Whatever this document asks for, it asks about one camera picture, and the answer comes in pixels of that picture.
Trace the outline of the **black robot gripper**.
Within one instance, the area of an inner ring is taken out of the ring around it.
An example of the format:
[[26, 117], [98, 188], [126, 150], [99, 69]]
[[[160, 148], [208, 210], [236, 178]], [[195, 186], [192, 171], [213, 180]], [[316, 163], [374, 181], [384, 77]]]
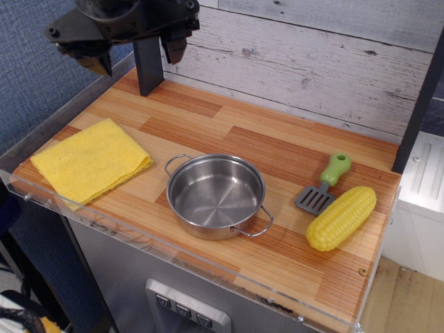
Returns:
[[75, 7], [46, 26], [57, 50], [100, 76], [112, 76], [111, 43], [158, 36], [167, 61], [179, 63], [187, 38], [198, 28], [197, 1], [75, 1]]

